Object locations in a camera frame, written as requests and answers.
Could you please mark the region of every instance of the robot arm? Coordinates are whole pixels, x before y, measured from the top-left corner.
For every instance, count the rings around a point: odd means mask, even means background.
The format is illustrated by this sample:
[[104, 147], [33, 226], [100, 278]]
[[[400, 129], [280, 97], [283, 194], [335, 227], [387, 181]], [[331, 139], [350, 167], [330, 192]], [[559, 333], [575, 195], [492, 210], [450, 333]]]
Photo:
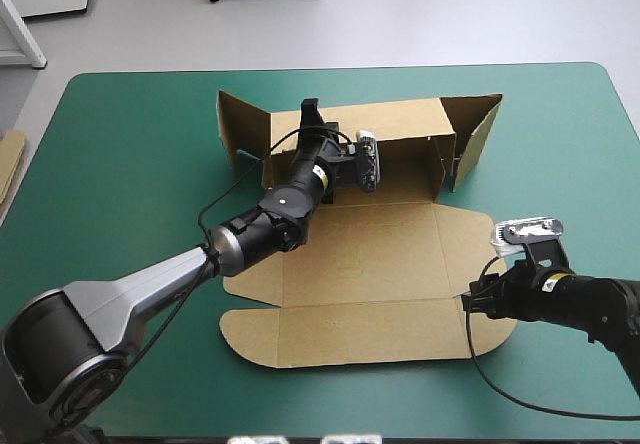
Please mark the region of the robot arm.
[[212, 229], [206, 244], [110, 282], [72, 282], [28, 302], [0, 332], [0, 430], [35, 444], [77, 426], [115, 391], [141, 350], [145, 323], [216, 275], [234, 276], [306, 243], [311, 217], [339, 188], [376, 189], [377, 145], [338, 142], [305, 99], [287, 177], [258, 205]]
[[471, 283], [465, 310], [492, 319], [545, 321], [585, 331], [616, 354], [640, 395], [640, 282], [576, 275], [551, 218], [505, 221], [491, 242], [499, 257], [524, 253], [503, 275]]

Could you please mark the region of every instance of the green table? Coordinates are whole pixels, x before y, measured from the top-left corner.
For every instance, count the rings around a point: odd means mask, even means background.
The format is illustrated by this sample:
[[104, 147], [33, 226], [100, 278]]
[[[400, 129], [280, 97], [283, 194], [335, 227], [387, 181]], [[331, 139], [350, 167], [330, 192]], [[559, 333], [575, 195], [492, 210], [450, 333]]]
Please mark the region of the green table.
[[[547, 214], [585, 274], [640, 277], [640, 146], [594, 64], [86, 74], [73, 79], [0, 228], [0, 319], [36, 293], [112, 279], [200, 242], [198, 209], [232, 182], [216, 91], [272, 111], [502, 92], [478, 167], [441, 203], [495, 220]], [[252, 206], [254, 176], [211, 216]], [[468, 361], [275, 370], [237, 356], [222, 313], [259, 306], [201, 288], [89, 420], [111, 434], [631, 438], [640, 424], [578, 421], [516, 407]], [[482, 361], [536, 402], [640, 414], [615, 357], [577, 331], [520, 324]]]

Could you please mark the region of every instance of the cardboard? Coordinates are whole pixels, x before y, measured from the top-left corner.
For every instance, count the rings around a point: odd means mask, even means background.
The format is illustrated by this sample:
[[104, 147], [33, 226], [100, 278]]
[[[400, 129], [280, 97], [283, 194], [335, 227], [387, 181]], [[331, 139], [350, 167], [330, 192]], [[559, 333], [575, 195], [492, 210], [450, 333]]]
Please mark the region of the cardboard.
[[[231, 310], [220, 327], [244, 358], [270, 367], [470, 357], [460, 294], [495, 255], [493, 222], [435, 204], [447, 174], [459, 185], [477, 163], [501, 96], [430, 98], [321, 109], [355, 136], [374, 132], [379, 189], [338, 191], [313, 217], [306, 246], [277, 253], [224, 281], [230, 294], [277, 306]], [[268, 113], [223, 91], [221, 139], [263, 155], [299, 126], [300, 112]], [[292, 137], [265, 162], [263, 183], [286, 172]], [[496, 269], [505, 270], [504, 264]], [[473, 315], [478, 353], [509, 336], [515, 322]]]
[[9, 186], [18, 169], [26, 138], [20, 131], [10, 130], [0, 136], [0, 204], [9, 192]]

